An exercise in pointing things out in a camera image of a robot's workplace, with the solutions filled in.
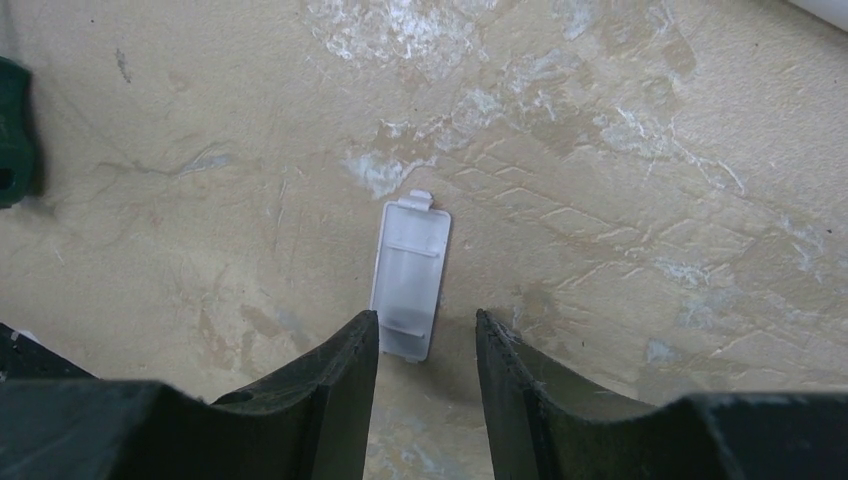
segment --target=white cylindrical object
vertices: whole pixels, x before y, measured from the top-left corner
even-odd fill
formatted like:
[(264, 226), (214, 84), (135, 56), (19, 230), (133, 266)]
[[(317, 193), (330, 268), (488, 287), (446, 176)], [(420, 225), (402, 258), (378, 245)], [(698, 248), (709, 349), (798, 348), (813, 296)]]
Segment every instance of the white cylindrical object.
[(789, 0), (813, 15), (848, 31), (848, 1), (846, 0)]

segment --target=concrete floor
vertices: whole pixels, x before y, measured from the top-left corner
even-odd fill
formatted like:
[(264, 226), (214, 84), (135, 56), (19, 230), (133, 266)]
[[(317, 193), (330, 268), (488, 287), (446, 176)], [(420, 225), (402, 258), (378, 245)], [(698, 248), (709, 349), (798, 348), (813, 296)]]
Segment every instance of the concrete floor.
[(91, 372), (212, 399), (296, 358), (424, 188), (444, 294), (430, 360), (381, 357), (366, 478), (491, 478), (478, 307), (648, 402), (848, 384), (848, 34), (794, 7), (0, 7), (49, 162), (0, 315)]

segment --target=rectangular plastic lid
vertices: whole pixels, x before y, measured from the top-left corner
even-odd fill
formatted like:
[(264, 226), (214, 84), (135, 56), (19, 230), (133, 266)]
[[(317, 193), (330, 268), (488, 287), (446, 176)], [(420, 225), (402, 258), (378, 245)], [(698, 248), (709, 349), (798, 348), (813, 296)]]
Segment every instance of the rectangular plastic lid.
[(451, 216), (432, 210), (433, 196), (413, 190), (383, 208), (371, 309), (380, 351), (411, 362), (427, 358), (439, 301)]

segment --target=green object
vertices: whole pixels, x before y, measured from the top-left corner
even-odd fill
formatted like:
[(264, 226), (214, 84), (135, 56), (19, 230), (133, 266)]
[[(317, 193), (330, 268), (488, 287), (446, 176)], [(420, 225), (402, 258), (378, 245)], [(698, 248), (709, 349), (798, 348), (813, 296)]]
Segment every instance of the green object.
[(0, 208), (29, 193), (35, 171), (35, 145), (25, 127), (30, 73), (0, 57)]

